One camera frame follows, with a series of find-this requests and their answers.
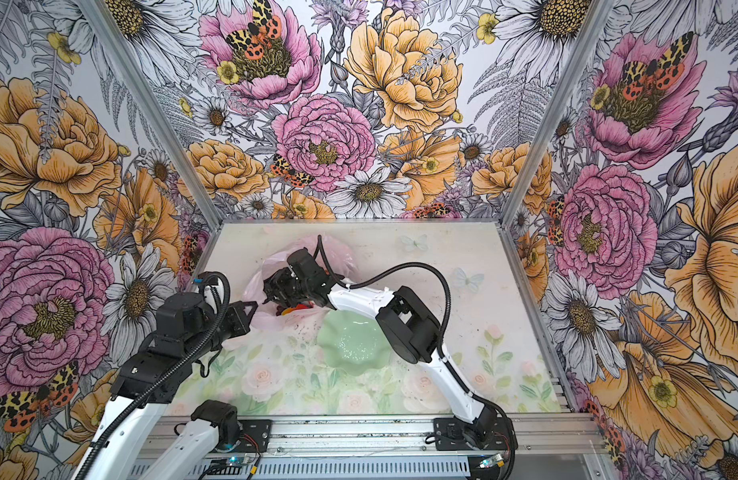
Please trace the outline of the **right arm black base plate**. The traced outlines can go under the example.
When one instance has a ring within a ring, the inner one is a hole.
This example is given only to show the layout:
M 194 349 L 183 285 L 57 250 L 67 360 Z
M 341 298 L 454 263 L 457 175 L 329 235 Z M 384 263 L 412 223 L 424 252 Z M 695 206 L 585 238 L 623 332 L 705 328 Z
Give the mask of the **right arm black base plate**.
M 518 449 L 511 420 L 497 417 L 489 426 L 469 424 L 455 417 L 433 419 L 433 436 L 438 451 L 508 451 Z

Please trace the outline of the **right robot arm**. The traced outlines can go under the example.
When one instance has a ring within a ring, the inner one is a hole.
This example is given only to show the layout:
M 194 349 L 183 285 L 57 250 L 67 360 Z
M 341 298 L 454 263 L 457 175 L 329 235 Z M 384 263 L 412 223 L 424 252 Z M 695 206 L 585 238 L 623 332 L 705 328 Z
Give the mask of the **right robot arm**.
M 409 287 L 373 289 L 372 284 L 406 269 L 433 274 L 444 293 L 443 318 L 438 319 Z M 452 294 L 443 274 L 422 262 L 394 266 L 370 280 L 355 283 L 334 271 L 322 247 L 290 254 L 287 265 L 263 281 L 268 302 L 293 308 L 311 303 L 374 319 L 393 351 L 409 364 L 421 366 L 461 423 L 462 438 L 479 450 L 518 448 L 513 422 L 505 410 L 479 395 L 448 353 L 444 338 L 452 313 Z

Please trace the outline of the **green circuit board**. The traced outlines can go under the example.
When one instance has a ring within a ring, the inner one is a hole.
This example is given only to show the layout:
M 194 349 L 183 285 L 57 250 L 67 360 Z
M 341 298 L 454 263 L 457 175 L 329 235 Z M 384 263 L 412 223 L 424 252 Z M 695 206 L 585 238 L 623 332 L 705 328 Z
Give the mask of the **green circuit board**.
M 505 465 L 505 458 L 503 457 L 501 453 L 496 453 L 489 457 L 483 458 L 479 462 L 478 467 L 480 469 L 490 469 L 490 468 L 502 468 L 504 465 Z

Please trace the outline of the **aluminium corner post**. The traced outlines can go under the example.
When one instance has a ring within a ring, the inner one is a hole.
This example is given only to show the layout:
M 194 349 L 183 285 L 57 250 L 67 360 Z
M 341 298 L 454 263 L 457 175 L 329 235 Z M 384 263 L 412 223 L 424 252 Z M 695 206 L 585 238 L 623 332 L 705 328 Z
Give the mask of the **aluminium corner post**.
M 181 179 L 185 182 L 197 207 L 206 219 L 209 229 L 212 232 L 218 232 L 223 224 L 220 212 L 203 187 L 174 128 L 168 122 L 165 112 L 149 85 L 147 77 L 140 69 L 136 56 L 120 34 L 106 3 L 104 1 L 81 1 L 79 8 L 149 121 L 163 149 L 175 164 Z
M 571 50 L 570 58 L 560 72 L 556 88 L 539 124 L 538 131 L 531 142 L 524 167 L 507 197 L 500 219 L 500 226 L 504 230 L 514 221 L 519 207 L 523 204 L 532 179 L 540 168 L 553 132 L 563 116 L 566 102 L 571 97 L 573 88 L 578 84 L 582 70 L 595 53 L 596 44 L 605 29 L 613 5 L 614 1 L 612 0 L 600 0 L 593 1 L 589 8 L 576 45 Z

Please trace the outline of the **aluminium corner post right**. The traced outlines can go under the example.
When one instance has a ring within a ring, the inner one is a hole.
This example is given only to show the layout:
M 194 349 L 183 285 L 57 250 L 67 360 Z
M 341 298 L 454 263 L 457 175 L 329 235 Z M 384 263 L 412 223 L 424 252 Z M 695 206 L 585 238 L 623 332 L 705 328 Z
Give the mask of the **aluminium corner post right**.
M 605 29 L 613 5 L 614 1 L 612 0 L 600 0 L 593 1 L 589 8 L 576 45 L 571 50 L 570 58 L 560 72 L 556 88 L 539 124 L 538 131 L 531 142 L 524 167 L 507 197 L 500 219 L 500 226 L 504 230 L 514 221 L 519 207 L 523 204 L 532 179 L 540 168 L 553 132 L 563 116 L 566 102 L 571 97 L 573 88 L 578 84 L 582 70 L 595 53 L 596 44 Z

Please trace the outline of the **red orange mango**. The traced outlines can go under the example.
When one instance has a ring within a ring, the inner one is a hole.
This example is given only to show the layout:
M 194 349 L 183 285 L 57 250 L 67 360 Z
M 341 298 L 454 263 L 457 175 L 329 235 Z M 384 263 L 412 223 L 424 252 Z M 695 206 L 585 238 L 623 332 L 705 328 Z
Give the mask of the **red orange mango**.
M 294 314 L 299 315 L 301 312 L 309 312 L 312 309 L 313 309 L 313 306 L 309 304 L 299 304 L 295 307 L 286 307 L 286 308 L 281 307 L 278 309 L 277 315 L 278 316 L 289 316 L 289 315 L 294 315 Z

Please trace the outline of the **green wavy fruit plate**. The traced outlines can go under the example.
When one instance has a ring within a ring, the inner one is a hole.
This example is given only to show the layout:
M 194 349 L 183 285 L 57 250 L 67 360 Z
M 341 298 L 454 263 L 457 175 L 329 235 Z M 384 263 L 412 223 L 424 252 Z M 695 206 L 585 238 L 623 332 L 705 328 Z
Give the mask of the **green wavy fruit plate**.
M 379 325 L 356 313 L 328 313 L 316 342 L 329 367 L 351 376 L 380 370 L 390 363 L 392 349 Z

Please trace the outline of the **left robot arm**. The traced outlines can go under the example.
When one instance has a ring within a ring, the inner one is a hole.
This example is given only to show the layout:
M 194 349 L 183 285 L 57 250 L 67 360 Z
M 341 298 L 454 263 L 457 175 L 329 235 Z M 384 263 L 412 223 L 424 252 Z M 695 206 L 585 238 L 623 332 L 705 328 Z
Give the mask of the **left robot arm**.
M 73 476 L 125 479 L 151 431 L 174 400 L 194 365 L 225 341 L 246 335 L 255 301 L 223 305 L 195 292 L 178 293 L 156 311 L 156 330 L 120 368 L 102 422 Z M 229 452 L 243 439 L 234 406 L 201 404 L 171 447 L 148 470 L 155 479 L 185 476 L 212 451 Z

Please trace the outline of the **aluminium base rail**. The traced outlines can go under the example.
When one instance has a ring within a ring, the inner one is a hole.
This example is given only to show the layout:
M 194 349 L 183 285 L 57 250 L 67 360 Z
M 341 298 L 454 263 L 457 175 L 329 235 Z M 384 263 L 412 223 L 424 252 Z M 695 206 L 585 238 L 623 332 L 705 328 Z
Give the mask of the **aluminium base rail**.
M 436 455 L 433 415 L 276 416 L 257 434 L 270 457 L 316 458 L 382 455 Z M 512 413 L 519 455 L 603 454 L 604 439 L 586 414 Z

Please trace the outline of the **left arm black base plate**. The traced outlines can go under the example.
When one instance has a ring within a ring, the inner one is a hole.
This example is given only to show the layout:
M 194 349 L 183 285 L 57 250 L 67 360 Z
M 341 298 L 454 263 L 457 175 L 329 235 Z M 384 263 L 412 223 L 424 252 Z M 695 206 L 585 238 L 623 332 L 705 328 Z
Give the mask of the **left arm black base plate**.
M 272 420 L 240 418 L 238 425 L 239 435 L 231 450 L 233 454 L 263 454 L 268 451 L 272 437 Z

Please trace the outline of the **aluminium corner post left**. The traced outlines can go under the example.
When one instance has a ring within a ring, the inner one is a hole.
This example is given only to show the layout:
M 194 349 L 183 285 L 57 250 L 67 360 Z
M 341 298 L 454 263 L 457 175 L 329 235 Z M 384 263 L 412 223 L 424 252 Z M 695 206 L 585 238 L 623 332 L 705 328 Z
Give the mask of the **aluminium corner post left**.
M 206 219 L 209 229 L 212 232 L 218 232 L 223 224 L 220 212 L 203 187 L 174 128 L 168 122 L 165 112 L 149 85 L 147 77 L 140 69 L 136 56 L 120 34 L 106 3 L 104 1 L 81 1 L 79 8 L 149 121 L 163 149 L 175 164 L 181 179 L 185 182 L 197 207 Z

